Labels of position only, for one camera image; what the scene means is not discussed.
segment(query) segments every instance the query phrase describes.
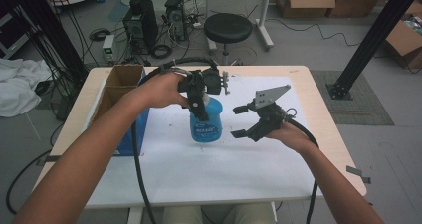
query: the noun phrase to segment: black stool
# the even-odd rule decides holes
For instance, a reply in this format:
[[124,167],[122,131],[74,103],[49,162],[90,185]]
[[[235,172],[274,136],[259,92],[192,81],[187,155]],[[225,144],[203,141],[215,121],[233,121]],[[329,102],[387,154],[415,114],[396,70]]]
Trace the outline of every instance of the black stool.
[[205,35],[212,41],[224,44],[223,65],[229,65],[227,44],[242,42],[252,33],[252,23],[245,17],[218,13],[207,18],[204,24]]

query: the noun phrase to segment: electronic device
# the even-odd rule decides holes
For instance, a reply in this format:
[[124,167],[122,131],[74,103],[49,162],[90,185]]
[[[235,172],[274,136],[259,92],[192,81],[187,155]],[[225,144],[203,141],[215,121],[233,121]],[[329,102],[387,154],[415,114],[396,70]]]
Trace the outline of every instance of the electronic device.
[[117,61],[117,47],[114,42],[114,35],[105,36],[105,42],[103,43],[103,56],[108,62]]
[[6,9],[0,10],[0,58],[9,59],[28,40],[26,32],[31,29],[29,18],[22,11],[23,19],[16,18]]
[[158,36],[154,5],[151,0],[130,0],[130,9],[123,18],[132,53],[150,54]]
[[184,0],[167,0],[165,3],[167,20],[170,25],[170,38],[173,41],[187,40]]

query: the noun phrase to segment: black metal pole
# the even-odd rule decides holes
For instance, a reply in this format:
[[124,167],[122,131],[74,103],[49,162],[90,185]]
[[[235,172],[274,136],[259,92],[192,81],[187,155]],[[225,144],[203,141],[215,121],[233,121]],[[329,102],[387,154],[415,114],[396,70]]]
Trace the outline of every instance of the black metal pole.
[[332,99],[342,100],[414,0],[389,0],[357,48],[335,84],[328,87]]

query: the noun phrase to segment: hand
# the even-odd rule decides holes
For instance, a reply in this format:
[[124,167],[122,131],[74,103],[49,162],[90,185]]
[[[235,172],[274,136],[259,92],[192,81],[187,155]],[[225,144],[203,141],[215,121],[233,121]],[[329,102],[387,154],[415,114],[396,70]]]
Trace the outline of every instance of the hand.
[[151,108],[164,108],[171,104],[189,107],[186,97],[177,91],[184,77],[175,73],[158,74],[134,90]]
[[280,129],[273,130],[266,137],[279,140],[298,153],[302,153],[307,147],[314,146],[304,133],[288,122],[282,123]]

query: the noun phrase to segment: round stool seat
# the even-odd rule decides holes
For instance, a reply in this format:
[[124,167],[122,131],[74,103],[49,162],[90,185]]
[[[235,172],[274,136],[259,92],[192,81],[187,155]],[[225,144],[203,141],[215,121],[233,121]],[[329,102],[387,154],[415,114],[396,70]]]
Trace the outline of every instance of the round stool seat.
[[207,18],[204,30],[205,35],[214,42],[237,43],[251,35],[252,23],[236,14],[218,13]]

